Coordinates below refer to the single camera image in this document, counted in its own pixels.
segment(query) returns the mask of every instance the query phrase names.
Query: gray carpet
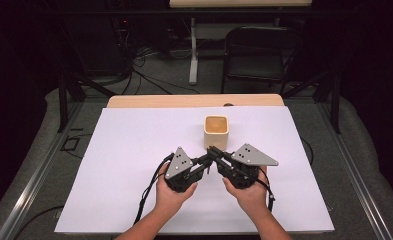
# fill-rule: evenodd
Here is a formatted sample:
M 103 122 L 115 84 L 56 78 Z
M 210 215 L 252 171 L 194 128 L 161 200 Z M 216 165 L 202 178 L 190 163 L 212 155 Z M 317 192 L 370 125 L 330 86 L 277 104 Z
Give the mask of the gray carpet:
M 189 59 L 174 59 L 161 55 L 152 55 L 146 58 L 145 64 L 136 69 L 148 76 L 156 77 L 164 81 L 177 84 L 186 88 L 192 88 L 202 94 L 219 93 L 222 63 L 220 59 L 201 58 L 199 64 L 199 82 L 196 86 L 188 85 Z M 141 80 L 133 75 L 132 82 L 125 94 L 164 94 L 155 85 Z M 194 94 L 194 92 L 167 85 L 161 82 L 164 88 L 174 94 Z M 117 93 L 121 93 L 125 82 L 109 86 Z M 259 87 L 235 85 L 229 86 L 227 92 L 258 92 Z M 262 91 L 275 92 L 277 87 L 265 88 Z M 52 165 L 48 174 L 33 199 L 31 207 L 26 212 L 22 223 L 40 213 L 43 210 L 55 206 L 64 205 L 71 190 L 76 172 L 91 138 L 90 135 L 96 126 L 101 109 L 106 106 L 107 98 L 93 89 L 85 88 L 88 95 L 85 103 L 80 104 L 79 114 L 70 126 L 66 138 L 79 139 L 77 148 L 68 152 L 56 150 Z M 300 98 L 289 99 L 285 104 L 289 106 L 300 136 L 305 139 L 313 149 L 314 160 L 312 169 L 317 179 L 324 200 L 330 207 L 330 215 L 336 230 L 323 234 L 294 234 L 294 239 L 377 239 L 371 227 L 370 221 L 365 214 L 364 208 L 345 170 L 342 154 L 333 140 L 327 123 L 324 122 L 320 107 L 309 96 L 312 89 L 300 94 Z M 53 139 L 57 136 L 59 124 L 57 91 L 46 97 L 49 107 L 46 118 L 41 126 L 39 134 L 30 149 L 27 158 L 18 172 L 15 181 L 7 191 L 0 203 L 0 229 L 11 214 L 22 191 L 44 158 Z M 385 179 L 378 171 L 377 156 L 374 146 L 365 130 L 362 122 L 356 115 L 350 103 L 342 99 L 341 105 L 341 137 L 343 138 L 352 158 L 354 159 L 360 174 L 393 236 L 393 193 Z M 64 147 L 71 147 L 73 141 Z M 304 144 L 308 158 L 311 157 L 308 145 Z M 96 236 L 67 236 L 53 233 L 57 218 L 54 215 L 58 210 L 51 211 L 35 219 L 21 233 L 19 239 L 111 239 L 109 235 Z M 177 237 L 158 237 L 159 239 L 177 239 Z M 183 239 L 259 239 L 256 236 L 194 236 Z

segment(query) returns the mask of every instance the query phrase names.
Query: wooden table edge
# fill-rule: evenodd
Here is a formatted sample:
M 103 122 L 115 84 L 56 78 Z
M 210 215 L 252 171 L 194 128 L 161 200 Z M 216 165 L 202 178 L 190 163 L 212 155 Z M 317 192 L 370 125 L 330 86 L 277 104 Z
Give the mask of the wooden table edge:
M 201 94 L 113 96 L 107 108 L 180 108 L 234 106 L 284 106 L 278 94 Z

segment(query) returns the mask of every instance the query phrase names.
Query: black chair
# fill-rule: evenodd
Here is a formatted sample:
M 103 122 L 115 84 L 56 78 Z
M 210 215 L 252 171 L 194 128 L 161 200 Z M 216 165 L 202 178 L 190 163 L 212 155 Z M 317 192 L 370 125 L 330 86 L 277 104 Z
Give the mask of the black chair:
M 283 94 L 287 73 L 302 45 L 300 34 L 291 28 L 239 27 L 225 39 L 221 93 L 228 81 L 281 84 Z

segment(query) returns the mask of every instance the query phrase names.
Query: table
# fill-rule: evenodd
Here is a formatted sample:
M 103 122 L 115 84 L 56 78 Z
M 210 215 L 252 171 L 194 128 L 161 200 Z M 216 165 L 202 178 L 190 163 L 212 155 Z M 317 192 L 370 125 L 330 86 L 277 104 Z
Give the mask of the table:
M 234 106 L 222 107 L 224 104 Z M 178 146 L 183 146 L 190 157 L 203 154 L 203 146 L 198 146 L 203 142 L 203 119 L 213 113 L 229 117 L 230 148 L 241 146 L 244 132 L 244 140 L 260 149 L 269 146 L 267 154 L 280 162 L 278 167 L 269 168 L 268 174 L 277 199 L 273 214 L 287 231 L 334 230 L 281 97 L 224 94 L 112 97 L 98 121 L 55 232 L 112 234 L 130 227 L 141 193 L 159 162 Z M 221 175 L 211 170 L 160 234 L 257 233 L 225 191 Z M 153 208 L 154 201 L 152 192 L 143 216 Z
M 309 7 L 311 6 L 312 0 L 170 0 L 171 8 L 233 8 L 233 7 Z M 230 31 L 232 28 L 236 28 L 238 25 L 228 27 L 226 32 Z M 192 59 L 190 62 L 190 75 L 189 84 L 197 84 L 197 49 L 196 49 L 196 20 L 191 19 L 190 24 L 191 29 L 191 39 L 192 39 Z

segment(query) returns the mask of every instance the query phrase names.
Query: metal frame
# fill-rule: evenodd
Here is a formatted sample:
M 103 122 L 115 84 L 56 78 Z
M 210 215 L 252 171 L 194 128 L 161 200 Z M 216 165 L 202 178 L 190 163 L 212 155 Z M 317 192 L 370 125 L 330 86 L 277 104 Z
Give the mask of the metal frame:
M 382 218 L 379 209 L 377 208 L 377 205 L 372 198 L 370 192 L 368 191 L 367 186 L 364 183 L 364 180 L 362 179 L 361 174 L 358 171 L 358 168 L 349 153 L 348 148 L 345 145 L 345 142 L 343 141 L 343 138 L 341 135 L 337 134 L 334 129 L 332 124 L 327 121 L 327 118 L 329 118 L 329 113 L 326 104 L 320 103 L 317 104 L 318 110 L 320 111 L 321 116 L 323 117 L 324 123 L 327 126 L 327 129 L 329 130 L 331 136 L 333 137 L 333 140 L 335 141 L 336 145 L 338 146 L 341 154 L 342 154 L 342 164 L 348 174 L 349 180 L 351 181 L 354 190 L 359 198 L 359 201 L 364 208 L 365 214 L 367 215 L 368 220 L 370 221 L 370 224 L 377 236 L 377 239 L 379 240 L 391 240 L 392 235 L 389 232 L 389 229 L 386 226 L 386 223 L 384 222 L 384 219 Z
M 66 131 L 63 131 L 56 136 L 43 161 L 34 171 L 30 181 L 28 182 L 27 186 L 16 202 L 15 207 L 0 230 L 0 240 L 13 239 L 16 232 L 19 230 L 22 221 L 24 220 L 35 197 L 37 196 L 38 191 L 40 190 L 40 187 L 43 185 L 43 182 L 50 171 L 56 152 L 61 147 L 63 140 L 66 138 L 68 130 L 71 128 L 71 125 L 74 123 L 75 119 L 80 113 L 82 105 L 82 103 L 74 103 L 72 106 L 69 115 L 71 121 L 69 121 L 65 126 Z

